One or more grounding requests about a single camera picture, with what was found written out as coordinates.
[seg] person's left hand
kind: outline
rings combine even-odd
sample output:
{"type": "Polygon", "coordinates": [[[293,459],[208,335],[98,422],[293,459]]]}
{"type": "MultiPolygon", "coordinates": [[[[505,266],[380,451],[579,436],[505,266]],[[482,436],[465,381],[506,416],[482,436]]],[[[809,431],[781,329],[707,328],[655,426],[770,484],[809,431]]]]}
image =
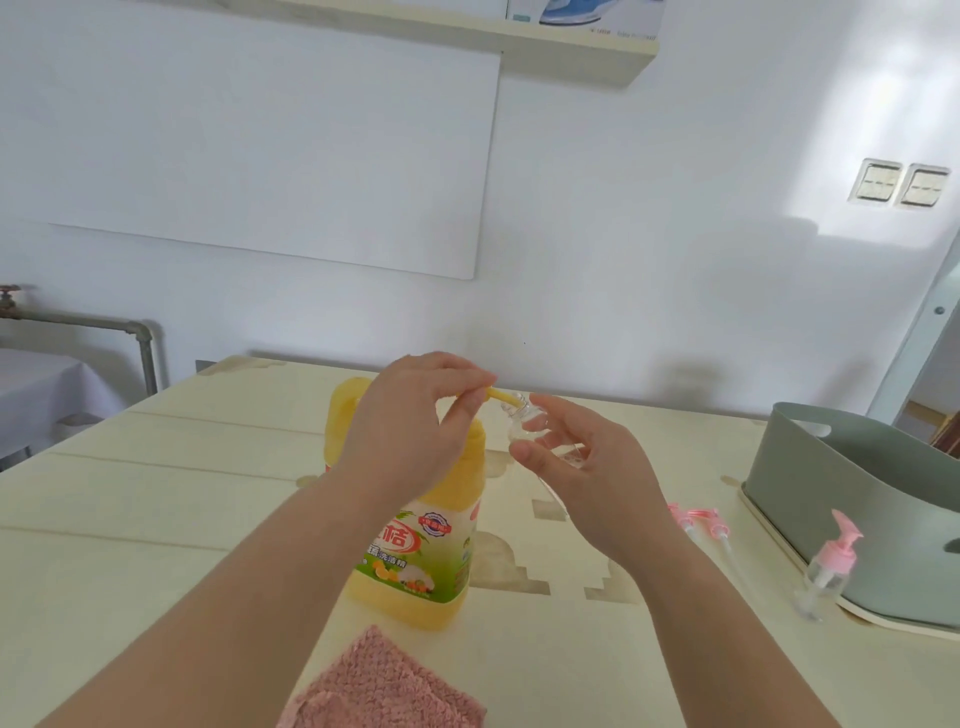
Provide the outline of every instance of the person's left hand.
{"type": "Polygon", "coordinates": [[[439,483],[464,451],[467,431],[496,375],[446,352],[404,356],[360,398],[336,473],[392,509],[439,483]],[[437,400],[457,397],[442,422],[437,400]]]}

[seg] wall switch panel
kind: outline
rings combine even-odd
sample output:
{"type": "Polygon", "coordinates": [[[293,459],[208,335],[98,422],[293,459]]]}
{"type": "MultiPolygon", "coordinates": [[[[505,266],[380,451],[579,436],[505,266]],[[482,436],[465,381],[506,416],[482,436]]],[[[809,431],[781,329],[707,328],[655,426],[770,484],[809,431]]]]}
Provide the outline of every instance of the wall switch panel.
{"type": "Polygon", "coordinates": [[[907,170],[906,183],[898,204],[906,207],[933,207],[947,185],[949,170],[913,164],[907,170]]]}
{"type": "Polygon", "coordinates": [[[864,159],[853,185],[851,200],[886,203],[894,196],[903,165],[895,161],[864,159]]]}

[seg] wall shelf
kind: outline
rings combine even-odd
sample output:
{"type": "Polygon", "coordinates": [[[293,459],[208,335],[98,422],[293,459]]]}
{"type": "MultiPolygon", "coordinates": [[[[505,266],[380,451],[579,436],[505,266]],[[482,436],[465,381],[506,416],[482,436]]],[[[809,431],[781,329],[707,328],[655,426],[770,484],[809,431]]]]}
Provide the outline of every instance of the wall shelf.
{"type": "Polygon", "coordinates": [[[511,73],[626,86],[660,49],[655,40],[600,36],[474,17],[389,0],[155,0],[326,28],[503,54],[511,73]]]}

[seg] white tablecloth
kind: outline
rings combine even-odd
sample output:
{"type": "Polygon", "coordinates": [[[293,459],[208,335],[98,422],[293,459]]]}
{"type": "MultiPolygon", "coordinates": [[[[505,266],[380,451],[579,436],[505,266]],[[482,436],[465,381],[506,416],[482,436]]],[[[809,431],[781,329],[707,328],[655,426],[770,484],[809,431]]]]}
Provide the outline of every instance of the white tablecloth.
{"type": "Polygon", "coordinates": [[[125,409],[96,372],[69,356],[0,349],[0,457],[49,444],[67,415],[107,418],[125,409]]]}

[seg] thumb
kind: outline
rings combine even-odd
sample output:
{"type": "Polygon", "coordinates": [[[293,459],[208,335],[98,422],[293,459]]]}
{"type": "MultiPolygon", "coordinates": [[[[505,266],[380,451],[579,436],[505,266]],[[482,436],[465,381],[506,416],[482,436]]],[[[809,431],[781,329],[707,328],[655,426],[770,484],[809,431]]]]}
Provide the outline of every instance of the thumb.
{"type": "Polygon", "coordinates": [[[444,415],[444,421],[441,424],[441,430],[448,437],[456,440],[463,446],[467,438],[467,430],[470,429],[470,423],[480,411],[480,405],[487,399],[487,388],[480,387],[464,392],[457,398],[444,415]]]}
{"type": "Polygon", "coordinates": [[[510,454],[515,461],[533,473],[564,497],[581,476],[580,471],[565,463],[550,450],[530,440],[518,440],[510,445],[510,454]]]}

